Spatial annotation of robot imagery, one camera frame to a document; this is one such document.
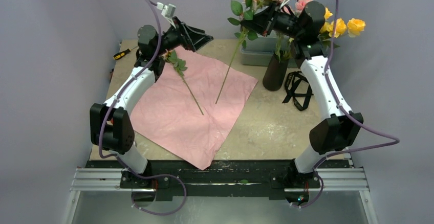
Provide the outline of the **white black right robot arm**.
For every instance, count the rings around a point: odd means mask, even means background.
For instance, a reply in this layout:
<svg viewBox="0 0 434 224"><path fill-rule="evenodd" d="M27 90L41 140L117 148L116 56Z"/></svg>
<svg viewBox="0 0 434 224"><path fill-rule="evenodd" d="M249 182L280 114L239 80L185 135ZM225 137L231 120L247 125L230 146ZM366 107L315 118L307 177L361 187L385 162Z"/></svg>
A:
<svg viewBox="0 0 434 224"><path fill-rule="evenodd" d="M314 169L326 158L342 152L354 143L363 122L361 113L354 113L340 93L331 70L326 66L331 53L319 39L325 23L326 9L319 2L309 2L296 16L280 10L272 3L241 25L267 36L271 30L292 37L291 54L306 77L319 105L321 122L309 133L310 144L290 163L285 176L276 181L284 187L302 187L314 177Z"/></svg>

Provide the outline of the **peach rose stem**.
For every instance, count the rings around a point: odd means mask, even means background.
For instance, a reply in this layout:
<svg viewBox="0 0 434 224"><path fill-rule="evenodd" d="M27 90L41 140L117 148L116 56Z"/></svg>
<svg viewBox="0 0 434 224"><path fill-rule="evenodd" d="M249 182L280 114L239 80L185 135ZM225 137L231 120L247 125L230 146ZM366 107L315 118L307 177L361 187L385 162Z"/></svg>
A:
<svg viewBox="0 0 434 224"><path fill-rule="evenodd" d="M230 8L232 13L238 18L230 17L228 21L234 25L239 26L240 30L236 32L234 35L237 38L237 44L234 47L233 54L231 56L230 62L228 64L228 69L226 71L225 77L223 79L219 94L217 96L216 102L219 101L220 96L223 92L223 88L225 86L229 71L231 69L232 63L236 56L237 50L240 47L245 47L247 45L247 41L253 41L258 38L259 35L263 35L263 33L257 33L254 30L250 30L245 26L241 25L242 20L246 20L251 23L253 21L254 14L271 3L281 2L283 0L243 0L242 2L232 0L230 3Z"/></svg>

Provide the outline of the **pink wrapping paper sheet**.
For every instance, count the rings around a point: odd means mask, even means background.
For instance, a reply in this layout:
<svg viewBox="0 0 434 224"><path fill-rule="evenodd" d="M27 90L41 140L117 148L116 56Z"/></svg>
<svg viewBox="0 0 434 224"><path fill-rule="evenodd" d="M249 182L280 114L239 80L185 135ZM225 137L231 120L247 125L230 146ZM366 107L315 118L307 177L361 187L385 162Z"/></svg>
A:
<svg viewBox="0 0 434 224"><path fill-rule="evenodd" d="M235 125L257 79L231 68L216 102L228 65L181 47L175 51L186 60L185 79L204 115L180 76L167 64L135 106L131 122L142 136L205 169Z"/></svg>

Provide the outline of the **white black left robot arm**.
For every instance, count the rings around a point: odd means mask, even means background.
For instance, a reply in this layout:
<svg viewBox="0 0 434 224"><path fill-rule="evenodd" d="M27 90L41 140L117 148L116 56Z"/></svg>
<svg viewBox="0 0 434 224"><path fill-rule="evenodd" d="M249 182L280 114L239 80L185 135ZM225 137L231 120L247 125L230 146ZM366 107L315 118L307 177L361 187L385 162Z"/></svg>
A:
<svg viewBox="0 0 434 224"><path fill-rule="evenodd" d="M161 27L142 26L138 32L136 62L130 76L108 100L90 108L91 142L116 157L130 171L133 182L141 188L153 180L148 160L134 145L135 132L130 115L143 94L156 83L165 66L163 55L177 47L196 52L213 41L204 30L192 27L172 17L173 24L165 32Z"/></svg>

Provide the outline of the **yellow rose stem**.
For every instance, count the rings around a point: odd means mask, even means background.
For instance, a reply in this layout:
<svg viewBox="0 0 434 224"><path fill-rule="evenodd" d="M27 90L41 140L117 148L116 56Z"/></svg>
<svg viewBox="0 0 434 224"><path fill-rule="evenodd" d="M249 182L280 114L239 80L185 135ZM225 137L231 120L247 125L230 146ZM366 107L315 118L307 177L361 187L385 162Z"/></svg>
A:
<svg viewBox="0 0 434 224"><path fill-rule="evenodd" d="M325 8L325 22L319 34L319 39L327 47L331 45L331 38L338 38L341 36L358 37L365 30L366 23L361 19L352 18L345 22L342 18L335 21L330 21L333 13Z"/></svg>

